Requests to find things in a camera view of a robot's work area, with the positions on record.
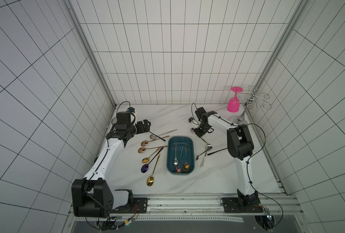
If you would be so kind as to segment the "silver spoon pile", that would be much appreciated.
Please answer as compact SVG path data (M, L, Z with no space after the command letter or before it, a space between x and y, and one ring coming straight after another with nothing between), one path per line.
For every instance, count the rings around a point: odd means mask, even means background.
M162 136L164 136L164 135L167 135L167 134L172 133L172 132L175 132L175 131L177 131L177 129L171 130L171 131L168 131L168 132L165 132L165 133L161 133L161 134L158 134L158 135L159 135L160 137L162 137Z

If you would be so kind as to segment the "teal plastic storage box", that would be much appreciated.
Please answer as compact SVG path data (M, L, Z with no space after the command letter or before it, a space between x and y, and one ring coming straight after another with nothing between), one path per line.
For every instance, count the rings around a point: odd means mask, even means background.
M194 144L186 136L173 136L168 141L167 170L172 175L189 175L195 169Z

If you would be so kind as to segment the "purple iridescent spoon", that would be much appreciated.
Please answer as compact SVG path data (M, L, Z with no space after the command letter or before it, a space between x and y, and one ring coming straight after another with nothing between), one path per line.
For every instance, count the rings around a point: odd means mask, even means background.
M190 165L188 163L188 149L189 149L189 145L186 144L185 145L185 162L183 164L183 170L185 173L188 173L190 171Z

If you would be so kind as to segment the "blue teal iridescent spoon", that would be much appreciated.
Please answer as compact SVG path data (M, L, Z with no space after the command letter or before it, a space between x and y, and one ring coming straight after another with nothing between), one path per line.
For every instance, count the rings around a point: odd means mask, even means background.
M184 150L184 145L182 145L182 147L181 147L181 153L180 153L180 158L179 158L179 164L178 164L178 166L176 167L176 172L177 173L181 173L181 159L182 159L182 154L183 154L183 150Z

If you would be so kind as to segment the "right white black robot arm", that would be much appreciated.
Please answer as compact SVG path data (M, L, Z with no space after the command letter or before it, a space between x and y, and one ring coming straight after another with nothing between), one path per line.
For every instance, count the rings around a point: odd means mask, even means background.
M258 191L252 183L252 157L254 143L246 124L236 124L218 116L215 111L207 112L200 107L195 111L200 122L193 132L202 137L211 128L221 131L227 136L227 151L235 159L238 176L237 206L241 209L259 204Z

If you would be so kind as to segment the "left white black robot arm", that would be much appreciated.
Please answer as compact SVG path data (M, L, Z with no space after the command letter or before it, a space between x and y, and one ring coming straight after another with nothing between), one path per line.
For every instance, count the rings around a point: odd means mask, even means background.
M113 213L130 213L135 209L130 189L114 189L107 179L115 160L135 135L150 131L148 120L137 121L136 111L129 107L116 114L116 122L105 136L94 165L82 179L71 187L73 213L76 217L107 218Z

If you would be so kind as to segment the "short gold spoon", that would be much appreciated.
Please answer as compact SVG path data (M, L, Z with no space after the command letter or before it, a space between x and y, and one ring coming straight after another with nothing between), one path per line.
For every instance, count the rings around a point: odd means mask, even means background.
M152 157L153 155L155 155L155 154L159 151L159 149L160 149L160 148L157 148L150 156L145 157L145 158L142 160L142 163L144 163L144 164L148 163L148 162L150 161L151 157Z

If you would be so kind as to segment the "black spoon right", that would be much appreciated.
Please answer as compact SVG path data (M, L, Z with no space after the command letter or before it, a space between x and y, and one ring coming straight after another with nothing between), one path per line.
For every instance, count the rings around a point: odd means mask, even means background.
M215 154L215 153L218 153L218 152L221 152L221 151L224 151L224 150L227 150L227 149L228 149L228 148L223 148L223 149L220 149L220 150L217 150L217 151L208 153L207 156L213 155L213 154Z

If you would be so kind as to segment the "purple bowl dark spoon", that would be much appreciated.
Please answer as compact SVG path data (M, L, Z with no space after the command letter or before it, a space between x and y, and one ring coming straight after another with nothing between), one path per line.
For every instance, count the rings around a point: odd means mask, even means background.
M144 165L141 167L141 172L145 173L149 169L150 163L155 159L155 157L163 150L164 147L159 147L157 150L152 154L154 157L152 159L151 156L146 157L142 162Z

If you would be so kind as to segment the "long gold spoon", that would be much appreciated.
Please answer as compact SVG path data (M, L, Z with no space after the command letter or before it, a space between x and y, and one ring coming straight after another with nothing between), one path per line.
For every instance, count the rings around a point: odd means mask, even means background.
M148 179L147 179L147 185L148 186L152 186L154 184L154 181L155 181L155 179L154 179L154 172L156 170L156 167L157 167L157 164L158 164L160 156L161 156L161 153L158 154L157 161L156 161L156 164L155 164L155 167L154 167L152 175L149 176Z

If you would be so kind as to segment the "grey translucent cup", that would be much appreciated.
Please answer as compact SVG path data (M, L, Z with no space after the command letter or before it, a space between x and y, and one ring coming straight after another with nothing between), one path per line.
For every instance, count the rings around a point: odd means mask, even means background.
M111 124L114 125L117 123L117 117L114 117L112 120L111 120Z

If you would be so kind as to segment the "pink upside-down wine glass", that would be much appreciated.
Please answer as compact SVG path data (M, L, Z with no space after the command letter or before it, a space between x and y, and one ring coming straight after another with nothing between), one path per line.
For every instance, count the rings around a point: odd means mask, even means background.
M234 96L229 100L227 104L227 111L231 113L237 113L240 109L240 101L237 94L243 92L243 88L234 86L231 88L231 91L234 93Z

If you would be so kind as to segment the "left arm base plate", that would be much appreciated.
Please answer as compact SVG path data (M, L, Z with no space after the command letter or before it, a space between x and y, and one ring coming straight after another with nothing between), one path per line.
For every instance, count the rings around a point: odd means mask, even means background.
M111 213L144 214L147 212L148 198L134 198L130 203L111 210Z

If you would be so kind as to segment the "aluminium mounting rail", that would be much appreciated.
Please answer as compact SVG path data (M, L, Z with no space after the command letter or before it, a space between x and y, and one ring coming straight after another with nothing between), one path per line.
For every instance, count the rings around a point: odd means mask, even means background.
M138 211L113 209L112 215L127 219L136 213L139 220L178 219L230 219L236 216L260 216L268 210L277 220L282 216L297 216L303 213L293 195L267 193L259 195L260 204L239 209L236 194L186 194L186 195L135 195L133 206Z

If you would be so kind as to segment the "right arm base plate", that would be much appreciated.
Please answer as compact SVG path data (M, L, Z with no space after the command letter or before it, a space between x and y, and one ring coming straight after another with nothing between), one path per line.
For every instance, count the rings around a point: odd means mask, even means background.
M260 214L263 213L264 210L259 205L250 204L246 205L239 198L236 197L229 197L229 198L221 198L220 200L221 205L224 208L225 213L231 214L238 214L238 213L252 213L252 214Z

